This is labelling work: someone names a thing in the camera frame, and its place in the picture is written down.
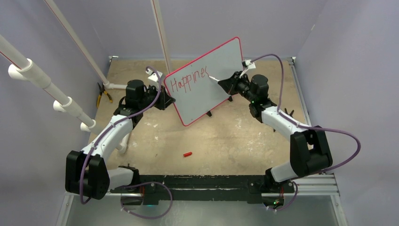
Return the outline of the red framed whiteboard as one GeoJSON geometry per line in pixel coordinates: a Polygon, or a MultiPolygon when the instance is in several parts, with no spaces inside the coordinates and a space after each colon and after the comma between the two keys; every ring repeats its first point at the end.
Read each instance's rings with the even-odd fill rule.
{"type": "Polygon", "coordinates": [[[189,126],[229,98],[208,76],[228,79],[243,69],[242,60],[240,38],[234,37],[165,77],[163,84],[176,100],[174,106],[184,126],[189,126]]]}

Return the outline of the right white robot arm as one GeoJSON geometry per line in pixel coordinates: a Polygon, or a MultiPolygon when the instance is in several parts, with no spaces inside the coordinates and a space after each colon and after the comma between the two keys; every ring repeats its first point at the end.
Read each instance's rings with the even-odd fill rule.
{"type": "Polygon", "coordinates": [[[227,94],[239,94],[248,100],[251,115],[290,142],[289,160],[267,169],[261,188],[279,191],[289,180],[317,173],[333,164],[327,136],[322,128],[309,129],[278,109],[268,96],[268,79],[264,75],[256,74],[249,79],[247,75],[235,72],[217,84],[227,94]]]}

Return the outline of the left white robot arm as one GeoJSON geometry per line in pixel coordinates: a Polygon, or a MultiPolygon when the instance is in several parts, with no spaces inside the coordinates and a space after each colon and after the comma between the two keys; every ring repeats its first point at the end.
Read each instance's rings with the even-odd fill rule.
{"type": "Polygon", "coordinates": [[[131,80],[126,95],[101,133],[80,151],[70,151],[66,157],[65,189],[88,199],[102,199],[114,188],[128,192],[140,188],[139,170],[131,166],[107,169],[106,162],[122,139],[129,135],[151,107],[165,110],[174,103],[163,85],[145,86],[142,80],[131,80]]]}

